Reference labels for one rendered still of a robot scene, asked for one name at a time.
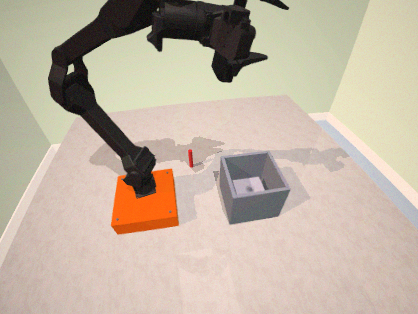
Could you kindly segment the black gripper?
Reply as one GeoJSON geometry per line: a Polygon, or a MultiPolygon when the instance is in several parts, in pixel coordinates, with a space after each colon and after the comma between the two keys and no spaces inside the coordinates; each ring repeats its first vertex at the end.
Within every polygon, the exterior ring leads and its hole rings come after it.
{"type": "MultiPolygon", "coordinates": [[[[266,2],[272,5],[275,5],[281,9],[288,10],[289,7],[282,3],[280,0],[260,0],[261,2],[266,2]]],[[[243,8],[246,7],[248,0],[234,0],[233,5],[238,5],[243,8]]],[[[197,10],[197,19],[196,19],[196,29],[194,33],[194,37],[192,40],[199,41],[200,44],[202,42],[202,38],[209,37],[211,24],[205,24],[205,17],[208,13],[213,14],[213,12],[217,12],[220,10],[224,10],[225,5],[216,5],[212,3],[207,3],[203,1],[195,1],[196,10],[197,10]]],[[[236,77],[241,69],[245,66],[258,63],[263,60],[268,60],[267,55],[251,52],[249,57],[242,60],[228,60],[225,57],[222,57],[216,50],[214,53],[213,61],[212,61],[212,69],[217,77],[217,79],[221,82],[230,83],[232,82],[233,77],[236,77]]]]}

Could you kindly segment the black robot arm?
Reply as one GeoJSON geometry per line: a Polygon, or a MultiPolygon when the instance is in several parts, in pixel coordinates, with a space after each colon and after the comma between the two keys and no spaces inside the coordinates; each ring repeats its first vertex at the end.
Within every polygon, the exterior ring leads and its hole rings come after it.
{"type": "MultiPolygon", "coordinates": [[[[249,16],[250,10],[238,5],[208,13],[205,24],[211,24],[210,33],[209,37],[202,38],[201,45],[216,50],[230,61],[248,58],[256,38],[249,16]]],[[[136,199],[156,193],[151,172],[157,160],[148,147],[133,144],[99,106],[88,82],[83,56],[110,39],[149,26],[152,31],[147,34],[147,41],[161,52],[163,38],[192,40],[196,19],[193,0],[108,0],[95,20],[51,52],[48,84],[52,99],[65,111],[80,115],[117,153],[127,173],[123,181],[132,186],[136,199]],[[74,65],[74,72],[67,75],[70,64],[74,65]]]]}

